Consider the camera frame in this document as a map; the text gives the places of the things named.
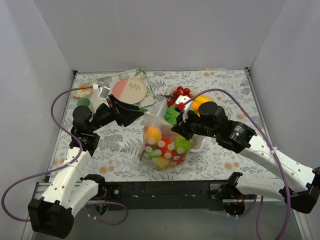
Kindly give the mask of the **green apple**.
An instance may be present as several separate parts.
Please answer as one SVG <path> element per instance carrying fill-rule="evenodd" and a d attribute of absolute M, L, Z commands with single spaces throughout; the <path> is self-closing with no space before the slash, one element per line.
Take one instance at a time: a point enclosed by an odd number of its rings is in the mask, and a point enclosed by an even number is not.
<path fill-rule="evenodd" d="M 186 140 L 181 135 L 178 135 L 174 140 L 174 150 L 180 155 L 187 154 L 191 150 L 192 146 L 192 141 Z"/>

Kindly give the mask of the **red yellow apple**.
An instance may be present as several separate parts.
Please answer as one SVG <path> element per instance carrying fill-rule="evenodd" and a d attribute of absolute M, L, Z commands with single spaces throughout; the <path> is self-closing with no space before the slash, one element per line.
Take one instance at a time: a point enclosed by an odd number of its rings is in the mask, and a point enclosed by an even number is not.
<path fill-rule="evenodd" d="M 156 156 L 164 157 L 166 159 L 170 159 L 172 157 L 173 150 L 175 149 L 175 145 L 169 138 L 162 138 L 157 143 L 157 148 L 155 150 Z"/>

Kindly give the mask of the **clear dotted zip bag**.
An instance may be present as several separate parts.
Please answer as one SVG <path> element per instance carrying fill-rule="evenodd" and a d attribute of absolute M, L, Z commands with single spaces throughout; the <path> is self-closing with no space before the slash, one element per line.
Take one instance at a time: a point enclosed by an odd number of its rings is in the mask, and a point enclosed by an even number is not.
<path fill-rule="evenodd" d="M 183 165 L 187 155 L 196 146 L 172 131 L 172 125 L 163 118 L 146 113 L 139 160 L 152 163 L 160 169 Z"/>

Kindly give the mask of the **pink peach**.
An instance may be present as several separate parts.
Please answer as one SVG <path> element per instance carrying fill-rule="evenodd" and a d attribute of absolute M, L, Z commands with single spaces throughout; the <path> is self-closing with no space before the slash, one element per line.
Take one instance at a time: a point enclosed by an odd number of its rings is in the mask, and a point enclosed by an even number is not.
<path fill-rule="evenodd" d="M 143 134 L 144 141 L 148 145 L 156 145 L 162 139 L 162 132 L 155 126 L 146 126 Z"/>

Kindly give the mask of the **yellow lemon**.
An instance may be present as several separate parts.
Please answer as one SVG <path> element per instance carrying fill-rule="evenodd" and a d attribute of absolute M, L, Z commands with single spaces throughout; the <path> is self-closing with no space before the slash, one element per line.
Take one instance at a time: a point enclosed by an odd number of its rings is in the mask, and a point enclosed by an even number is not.
<path fill-rule="evenodd" d="M 159 156 L 155 162 L 155 165 L 161 169 L 167 169 L 171 167 L 171 160 L 165 157 Z"/>

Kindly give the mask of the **light green chayote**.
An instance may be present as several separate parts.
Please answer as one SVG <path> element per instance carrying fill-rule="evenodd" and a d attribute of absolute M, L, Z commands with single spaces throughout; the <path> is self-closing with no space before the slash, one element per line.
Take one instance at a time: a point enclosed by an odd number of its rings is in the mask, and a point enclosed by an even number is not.
<path fill-rule="evenodd" d="M 153 158 L 156 158 L 157 155 L 155 153 L 156 151 L 156 147 L 155 146 L 146 146 L 142 152 L 142 157 L 146 160 L 151 160 Z"/>

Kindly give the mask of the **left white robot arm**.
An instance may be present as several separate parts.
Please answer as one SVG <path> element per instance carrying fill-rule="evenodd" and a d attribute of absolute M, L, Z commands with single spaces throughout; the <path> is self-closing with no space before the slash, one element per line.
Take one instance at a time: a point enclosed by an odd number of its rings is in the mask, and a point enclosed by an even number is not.
<path fill-rule="evenodd" d="M 80 105 L 73 110 L 72 141 L 69 144 L 64 165 L 39 199 L 28 204 L 32 230 L 60 239 L 71 232 L 77 213 L 94 198 L 106 196 L 104 177 L 94 174 L 81 179 L 81 172 L 92 159 L 100 136 L 96 130 L 116 122 L 127 127 L 144 114 L 138 106 L 124 103 L 109 95 L 96 112 Z"/>

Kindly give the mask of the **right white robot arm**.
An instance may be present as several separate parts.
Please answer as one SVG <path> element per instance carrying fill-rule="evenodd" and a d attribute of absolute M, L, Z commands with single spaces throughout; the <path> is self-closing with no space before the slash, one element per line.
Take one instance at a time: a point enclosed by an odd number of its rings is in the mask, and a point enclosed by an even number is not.
<path fill-rule="evenodd" d="M 237 199 L 242 195 L 265 196 L 289 204 L 300 213 L 309 214 L 320 196 L 320 169 L 311 168 L 270 149 L 260 135 L 246 124 L 229 120 L 225 110 L 213 101 L 200 105 L 194 113 L 192 104 L 177 100 L 179 113 L 172 131 L 186 140 L 194 135 L 211 137 L 218 145 L 246 157 L 274 174 L 276 179 L 261 179 L 233 172 L 225 183 L 212 190 L 221 199 Z"/>

